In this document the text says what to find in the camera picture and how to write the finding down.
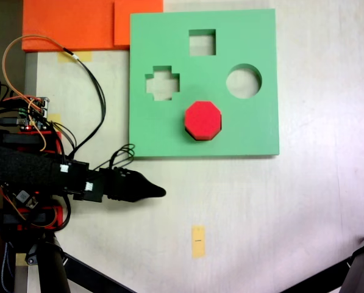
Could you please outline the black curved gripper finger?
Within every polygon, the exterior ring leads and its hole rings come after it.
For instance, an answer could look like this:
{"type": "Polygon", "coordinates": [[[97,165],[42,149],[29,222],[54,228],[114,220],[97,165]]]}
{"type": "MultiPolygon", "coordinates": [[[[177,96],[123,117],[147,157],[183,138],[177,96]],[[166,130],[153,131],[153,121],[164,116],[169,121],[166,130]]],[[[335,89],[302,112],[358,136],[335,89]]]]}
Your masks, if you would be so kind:
{"type": "Polygon", "coordinates": [[[112,200],[137,202],[147,198],[161,198],[166,190],[146,179],[141,173],[126,168],[107,172],[107,197],[112,200]]]}

